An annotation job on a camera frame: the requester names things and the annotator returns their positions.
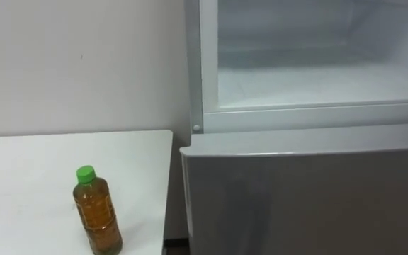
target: refrigerator door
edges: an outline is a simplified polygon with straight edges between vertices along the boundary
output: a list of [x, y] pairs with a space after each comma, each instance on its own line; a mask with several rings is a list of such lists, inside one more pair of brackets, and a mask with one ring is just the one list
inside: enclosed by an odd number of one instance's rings
[[408, 254], [408, 125], [194, 135], [193, 255]]

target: open refrigerator compartment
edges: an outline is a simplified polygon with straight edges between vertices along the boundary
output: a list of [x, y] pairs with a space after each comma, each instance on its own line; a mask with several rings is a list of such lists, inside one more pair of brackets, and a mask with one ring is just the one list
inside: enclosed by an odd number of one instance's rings
[[217, 107], [205, 112], [408, 103], [406, 1], [241, 3], [218, 2]]
[[347, 47], [250, 52], [218, 70], [221, 109], [408, 103], [408, 70]]

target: floor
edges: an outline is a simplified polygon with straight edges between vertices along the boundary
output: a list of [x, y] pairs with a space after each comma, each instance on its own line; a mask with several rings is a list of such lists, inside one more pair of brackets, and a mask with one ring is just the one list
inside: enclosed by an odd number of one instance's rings
[[189, 255], [188, 248], [169, 248], [167, 255]]

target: plastic bottle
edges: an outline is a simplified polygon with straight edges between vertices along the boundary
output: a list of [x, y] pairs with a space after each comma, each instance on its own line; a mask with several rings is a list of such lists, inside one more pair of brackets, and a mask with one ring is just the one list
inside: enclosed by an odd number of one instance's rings
[[99, 178], [92, 166], [76, 171], [75, 203], [89, 244], [95, 255], [116, 255], [122, 249], [122, 237], [111, 202], [108, 184]]

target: freezer drawer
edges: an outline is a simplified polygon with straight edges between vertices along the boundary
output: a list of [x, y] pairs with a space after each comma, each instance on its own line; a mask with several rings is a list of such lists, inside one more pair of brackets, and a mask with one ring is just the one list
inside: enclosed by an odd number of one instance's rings
[[408, 123], [408, 0], [186, 6], [196, 133]]
[[408, 125], [194, 135], [193, 255], [408, 254]]

